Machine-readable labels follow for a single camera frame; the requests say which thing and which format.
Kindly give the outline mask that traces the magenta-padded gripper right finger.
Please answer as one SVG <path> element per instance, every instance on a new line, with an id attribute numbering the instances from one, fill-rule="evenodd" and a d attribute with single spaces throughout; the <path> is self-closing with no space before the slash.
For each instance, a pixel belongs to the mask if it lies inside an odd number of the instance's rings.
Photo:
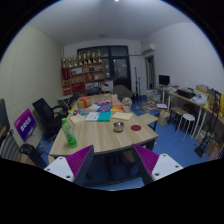
<path id="1" fill-rule="evenodd" d="M 166 153 L 158 155 L 142 146 L 133 144 L 132 154 L 145 185 L 182 169 L 182 166 Z"/>

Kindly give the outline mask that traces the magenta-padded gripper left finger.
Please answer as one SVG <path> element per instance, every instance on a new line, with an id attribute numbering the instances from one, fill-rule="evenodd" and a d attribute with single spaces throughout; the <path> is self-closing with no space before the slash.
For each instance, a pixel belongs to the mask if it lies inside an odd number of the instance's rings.
<path id="1" fill-rule="evenodd" d="M 87 146 L 68 157 L 58 157 L 45 171 L 82 186 L 94 157 L 94 146 Z"/>

